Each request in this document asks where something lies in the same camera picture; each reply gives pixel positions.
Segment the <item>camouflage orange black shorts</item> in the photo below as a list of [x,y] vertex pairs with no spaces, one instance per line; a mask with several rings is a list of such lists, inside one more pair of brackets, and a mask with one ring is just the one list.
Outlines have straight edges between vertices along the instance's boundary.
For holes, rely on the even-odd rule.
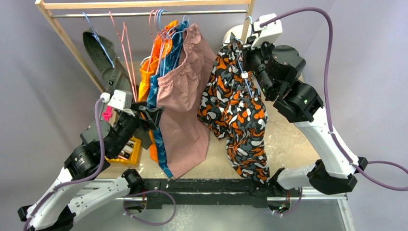
[[264,135],[268,113],[252,73],[248,72],[252,98],[241,78],[237,61],[244,60],[244,54],[235,38],[231,33],[230,42],[217,52],[197,117],[218,140],[226,141],[227,158],[240,177],[267,184],[270,170]]

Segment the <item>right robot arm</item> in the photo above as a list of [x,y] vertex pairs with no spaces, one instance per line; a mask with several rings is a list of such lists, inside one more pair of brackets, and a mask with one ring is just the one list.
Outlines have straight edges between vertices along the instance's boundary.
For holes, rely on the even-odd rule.
[[254,74],[265,99],[305,135],[319,155],[311,165],[278,169],[270,180],[271,192],[281,196],[300,187],[313,187],[327,195],[351,192],[357,184],[355,174],[368,161],[347,147],[340,149],[341,139],[333,140],[336,130],[329,129],[323,100],[299,78],[306,60],[291,46],[258,43],[255,36],[247,39],[243,52],[244,68]]

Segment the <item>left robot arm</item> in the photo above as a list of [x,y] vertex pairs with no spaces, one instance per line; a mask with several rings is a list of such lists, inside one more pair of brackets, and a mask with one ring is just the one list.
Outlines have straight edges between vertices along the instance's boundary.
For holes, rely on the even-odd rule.
[[64,162],[59,176],[33,205],[18,209],[26,231],[68,231],[86,215],[108,202],[126,195],[137,197],[145,190],[144,181],[134,169],[92,192],[78,196],[91,180],[109,167],[137,129],[158,128],[163,107],[132,103],[129,112],[121,112],[112,126],[96,119],[81,133],[82,143]]

